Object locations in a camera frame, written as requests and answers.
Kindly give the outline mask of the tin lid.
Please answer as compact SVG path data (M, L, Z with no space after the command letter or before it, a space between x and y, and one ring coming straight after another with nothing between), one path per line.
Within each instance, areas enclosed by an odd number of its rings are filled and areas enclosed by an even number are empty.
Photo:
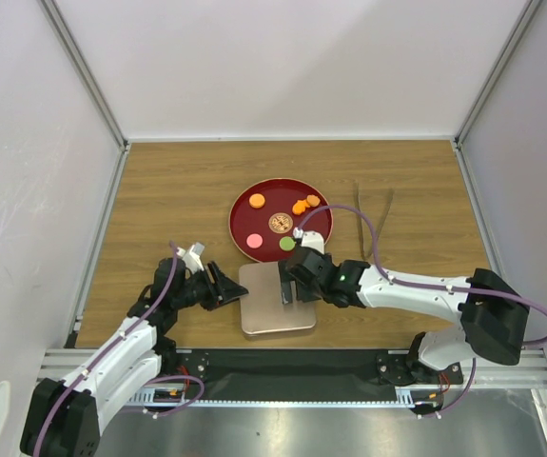
M294 302L282 303L278 263L254 263L239 268L240 285L249 293L240 299L241 329L246 333L289 331L315 328L315 302L297 300L296 283Z

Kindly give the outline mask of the metal tongs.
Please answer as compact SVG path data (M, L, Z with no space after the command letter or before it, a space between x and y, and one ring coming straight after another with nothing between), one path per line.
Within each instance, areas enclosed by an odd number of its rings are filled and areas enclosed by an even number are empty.
M373 220L370 217L367 217L367 219L371 222L371 225L375 229L375 233L377 237L381 236L381 232L384 228L386 219L392 208L394 196L395 196L394 189L388 189L386 193L384 194L383 209L381 210L381 214L379 216L379 219L377 220L377 224L374 224ZM358 212L362 213L363 215L366 214L365 210L361 208L361 188L360 188L360 184L357 181L353 182L353 203L354 203L354 208ZM374 259L373 237L370 237L369 238L370 243L366 244L367 239L366 239L365 230L364 230L364 224L366 223L366 221L360 215L357 215L356 218L357 218L357 232L358 232L360 255L363 261L370 262Z

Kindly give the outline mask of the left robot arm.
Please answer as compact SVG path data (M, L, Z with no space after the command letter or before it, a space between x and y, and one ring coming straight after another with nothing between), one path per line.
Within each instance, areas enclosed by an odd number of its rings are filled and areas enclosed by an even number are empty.
M247 295L216 263L188 268L162 260L116 332L82 365L60 380L35 387L20 439L28 456L91 456L107 425L148 382L180 375L176 344L167 333L184 308L214 310Z

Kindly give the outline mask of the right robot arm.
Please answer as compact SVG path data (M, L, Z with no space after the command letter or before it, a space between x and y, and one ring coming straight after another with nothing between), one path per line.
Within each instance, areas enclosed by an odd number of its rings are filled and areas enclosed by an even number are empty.
M281 278L294 281L305 301L321 299L338 308L395 308L450 323L418 334L406 359L408 375L427 383L455 362L479 357L500 366L520 360L528 307L491 270L443 278L380 271L364 261L336 265L328 253L297 247L279 263Z

